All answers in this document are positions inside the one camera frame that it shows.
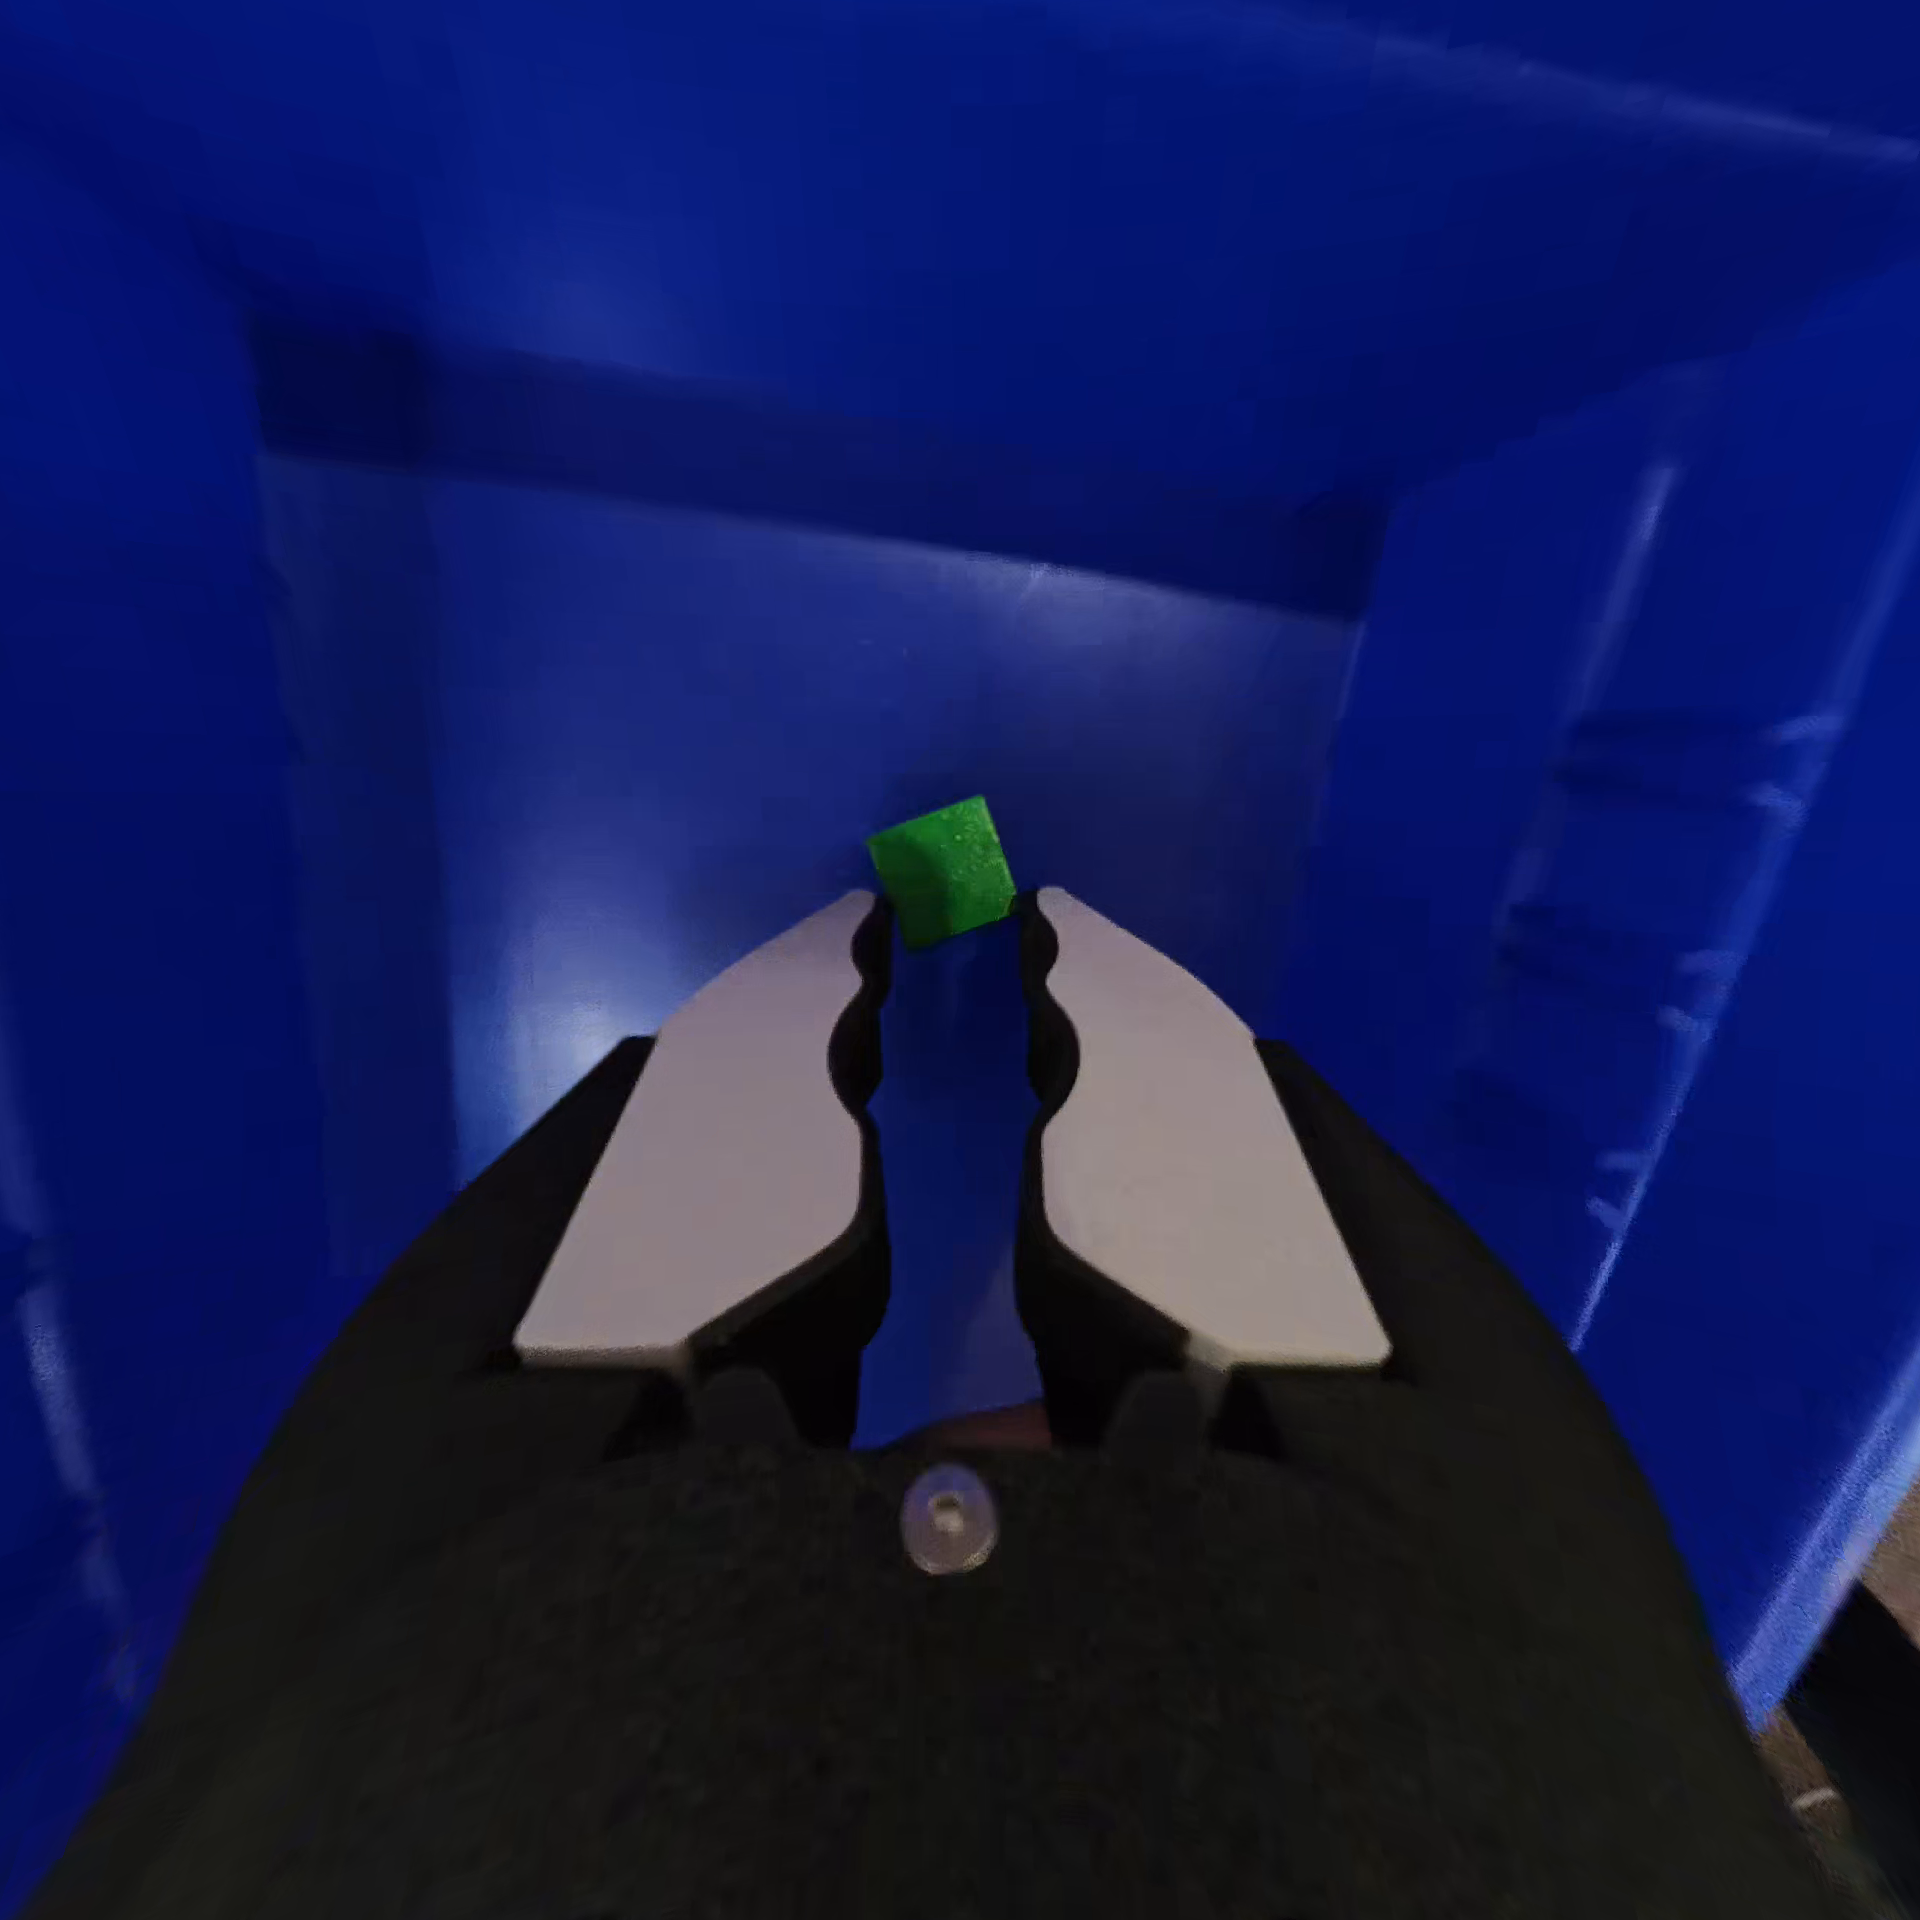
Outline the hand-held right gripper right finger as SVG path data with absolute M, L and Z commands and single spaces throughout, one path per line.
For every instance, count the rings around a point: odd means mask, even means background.
M 1211 1428 L 1244 1378 L 1376 1381 L 1392 1337 L 1259 1043 L 1056 886 L 1019 906 L 1033 1118 L 1014 1309 L 1056 1448 L 1145 1384 Z

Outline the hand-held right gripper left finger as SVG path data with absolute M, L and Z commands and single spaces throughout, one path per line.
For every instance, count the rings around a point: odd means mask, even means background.
M 851 1448 L 890 1293 L 870 1100 L 890 907 L 856 887 L 734 960 L 657 1033 L 511 1332 L 526 1369 L 696 1394 L 756 1371 Z

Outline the green wooden cube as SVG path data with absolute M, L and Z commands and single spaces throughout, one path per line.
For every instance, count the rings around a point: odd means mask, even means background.
M 966 798 L 865 839 L 901 944 L 926 949 L 1011 918 L 1019 887 L 985 798 Z

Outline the blue plastic bin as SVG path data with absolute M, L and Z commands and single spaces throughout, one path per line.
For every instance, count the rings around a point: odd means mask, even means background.
M 966 798 L 851 1448 L 520 1366 Z M 889 1450 L 1044 886 L 1383 1378 Z M 1914 1420 L 1917 2 L 3 2 L 3 1917 L 1819 1917 Z

